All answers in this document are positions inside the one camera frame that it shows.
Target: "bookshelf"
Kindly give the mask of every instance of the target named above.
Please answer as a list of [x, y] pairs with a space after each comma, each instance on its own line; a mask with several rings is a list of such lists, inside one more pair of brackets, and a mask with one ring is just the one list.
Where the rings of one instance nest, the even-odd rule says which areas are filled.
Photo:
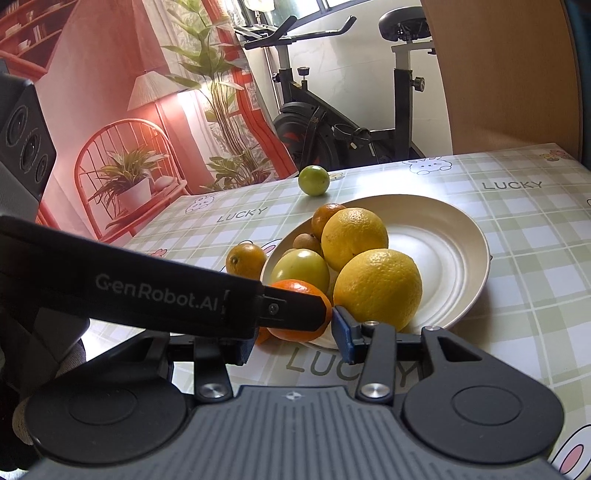
[[0, 14], [0, 57], [7, 60], [11, 72], [22, 75], [30, 71], [28, 77], [33, 81], [47, 72], [61, 32], [78, 1], [16, 0]]

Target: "green lime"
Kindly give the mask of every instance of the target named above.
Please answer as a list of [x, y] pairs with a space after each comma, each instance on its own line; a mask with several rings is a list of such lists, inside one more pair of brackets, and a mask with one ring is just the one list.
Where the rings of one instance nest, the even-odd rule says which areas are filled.
[[312, 197], [322, 195], [330, 185], [329, 173], [318, 165], [308, 165], [297, 179], [301, 191]]
[[324, 259], [305, 248], [294, 250], [279, 259], [271, 272], [271, 283], [280, 280], [301, 280], [326, 293], [330, 284], [329, 268]]

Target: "red chair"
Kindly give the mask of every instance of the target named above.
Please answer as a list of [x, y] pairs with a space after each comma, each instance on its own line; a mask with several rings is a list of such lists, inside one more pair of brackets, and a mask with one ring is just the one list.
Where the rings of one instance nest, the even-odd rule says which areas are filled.
[[35, 218], [35, 223], [39, 225], [49, 226], [51, 228], [55, 228], [57, 230], [60, 229], [59, 225], [56, 222], [56, 219], [47, 209], [47, 205], [44, 202], [39, 204], [39, 211], [37, 212], [37, 217]]
[[[134, 212], [121, 208], [119, 202], [107, 204], [106, 198], [89, 200], [103, 181], [96, 171], [112, 164], [107, 152], [128, 153], [146, 146], [157, 154], [167, 154], [152, 171], [152, 179], [170, 176], [175, 180], [160, 192], [152, 192], [151, 200]], [[188, 195], [187, 181], [182, 178], [174, 148], [164, 131], [147, 120], [128, 118], [101, 128], [82, 148], [74, 167], [74, 181], [84, 210], [97, 239], [111, 243], [125, 233], [135, 235], [138, 228], [155, 218], [182, 195]]]

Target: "bike seat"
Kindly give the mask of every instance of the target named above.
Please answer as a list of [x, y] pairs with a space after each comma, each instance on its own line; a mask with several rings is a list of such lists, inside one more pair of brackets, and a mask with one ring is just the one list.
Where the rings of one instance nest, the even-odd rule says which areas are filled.
[[413, 41], [431, 36], [423, 7], [391, 10], [382, 15], [378, 27], [382, 38], [389, 41]]

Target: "plaid tablecloth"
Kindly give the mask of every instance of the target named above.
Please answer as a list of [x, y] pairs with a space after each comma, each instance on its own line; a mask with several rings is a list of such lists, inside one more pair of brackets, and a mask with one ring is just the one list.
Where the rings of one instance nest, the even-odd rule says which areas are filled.
[[[583, 454], [567, 476], [590, 474], [585, 467], [591, 459], [591, 173], [549, 144], [335, 176], [322, 197], [304, 195], [297, 179], [182, 197], [127, 248], [223, 270], [232, 246], [251, 241], [270, 253], [327, 202], [408, 193], [455, 205], [484, 231], [492, 262], [482, 296], [454, 331], [556, 392], [566, 422], [554, 463], [559, 468], [571, 445], [581, 444]], [[85, 345], [96, 355], [136, 332], [93, 322]], [[349, 388], [359, 370], [344, 364], [336, 351], [278, 340], [255, 348], [244, 367], [229, 369], [235, 385]], [[397, 375], [404, 391], [417, 381], [416, 365], [399, 364]], [[192, 381], [191, 365], [179, 365], [175, 384], [191, 391]]]

